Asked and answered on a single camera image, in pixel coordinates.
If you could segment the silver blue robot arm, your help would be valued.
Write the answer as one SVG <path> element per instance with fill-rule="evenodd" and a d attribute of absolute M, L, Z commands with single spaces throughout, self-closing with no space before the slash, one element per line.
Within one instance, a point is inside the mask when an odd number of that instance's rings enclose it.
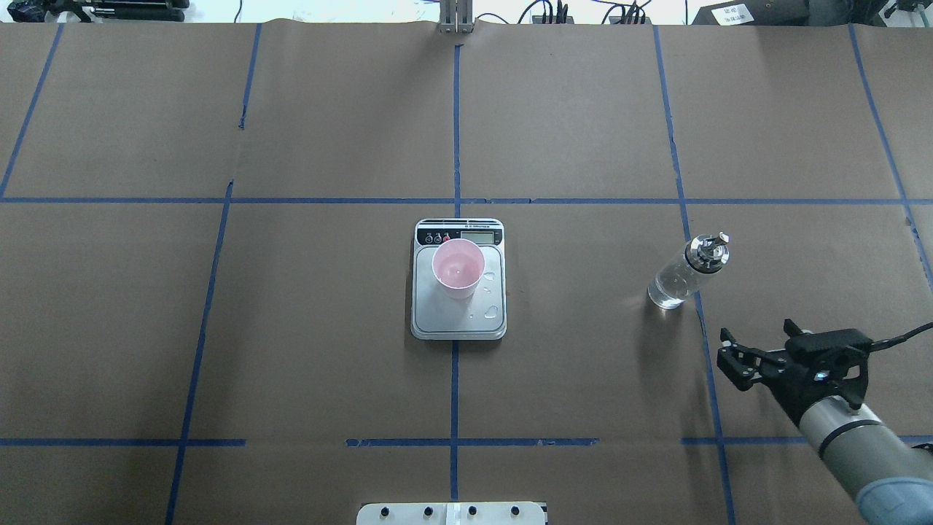
<path fill-rule="evenodd" d="M 873 353 L 931 330 L 872 339 L 858 329 L 805 331 L 791 319 L 786 342 L 762 350 L 719 334 L 717 367 L 738 391 L 769 389 L 787 418 L 870 524 L 932 521 L 931 445 L 909 446 L 866 403 Z"/>

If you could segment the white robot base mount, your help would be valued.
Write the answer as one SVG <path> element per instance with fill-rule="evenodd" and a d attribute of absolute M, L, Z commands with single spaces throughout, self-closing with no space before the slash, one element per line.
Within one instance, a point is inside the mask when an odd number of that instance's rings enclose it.
<path fill-rule="evenodd" d="M 531 501 L 382 502 L 363 505 L 356 524 L 547 524 L 546 504 Z"/>

